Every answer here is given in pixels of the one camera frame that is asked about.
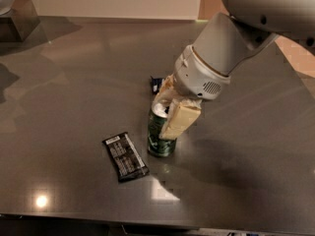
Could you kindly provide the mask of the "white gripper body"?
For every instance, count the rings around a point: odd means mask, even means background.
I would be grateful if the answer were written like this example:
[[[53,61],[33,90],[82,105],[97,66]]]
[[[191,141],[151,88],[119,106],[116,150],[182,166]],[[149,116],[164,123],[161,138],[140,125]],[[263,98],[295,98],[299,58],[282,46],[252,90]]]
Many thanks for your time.
[[[192,45],[187,45],[174,65],[175,89],[192,98],[214,100],[229,85],[230,77],[215,72],[204,64]]]

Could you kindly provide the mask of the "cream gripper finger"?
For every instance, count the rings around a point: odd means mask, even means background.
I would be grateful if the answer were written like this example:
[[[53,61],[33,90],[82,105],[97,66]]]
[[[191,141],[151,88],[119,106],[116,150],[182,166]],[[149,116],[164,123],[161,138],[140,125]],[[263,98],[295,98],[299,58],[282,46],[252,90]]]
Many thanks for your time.
[[[176,140],[199,118],[202,112],[201,103],[201,99],[173,98],[166,122],[158,136],[163,140]]]
[[[156,95],[153,105],[161,103],[164,106],[170,104],[172,100],[172,91],[173,91],[173,76],[167,76],[159,89],[158,94]]]

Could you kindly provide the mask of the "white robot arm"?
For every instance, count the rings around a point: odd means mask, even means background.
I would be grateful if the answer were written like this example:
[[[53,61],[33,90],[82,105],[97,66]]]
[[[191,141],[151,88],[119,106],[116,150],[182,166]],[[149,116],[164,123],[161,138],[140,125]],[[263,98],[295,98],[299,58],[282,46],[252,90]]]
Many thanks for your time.
[[[164,81],[153,110],[168,109],[157,132],[173,141],[201,114],[201,102],[214,100],[230,83],[231,72],[283,35],[315,50],[315,0],[221,0],[197,39],[186,46]]]

